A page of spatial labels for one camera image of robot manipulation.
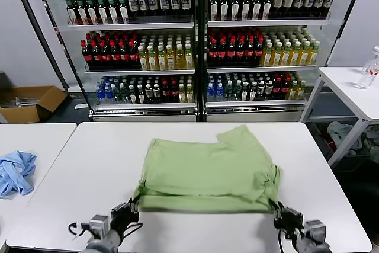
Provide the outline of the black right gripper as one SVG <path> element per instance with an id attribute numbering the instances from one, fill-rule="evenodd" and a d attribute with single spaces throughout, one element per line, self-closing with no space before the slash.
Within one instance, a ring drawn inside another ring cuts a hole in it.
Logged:
<path id="1" fill-rule="evenodd" d="M 268 201 L 274 213 L 274 227 L 285 233 L 286 236 L 295 236 L 296 232 L 304 229 L 303 215 L 290 208 L 285 207 L 280 201 Z"/>

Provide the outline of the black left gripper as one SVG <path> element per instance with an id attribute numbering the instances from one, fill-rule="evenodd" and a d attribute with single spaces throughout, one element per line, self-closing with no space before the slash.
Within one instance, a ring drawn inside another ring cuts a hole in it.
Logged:
<path id="1" fill-rule="evenodd" d="M 120 203 L 111 209 L 110 229 L 118 233 L 120 237 L 124 236 L 129 224 L 139 222 L 139 201 L 129 198 L 128 201 Z"/>

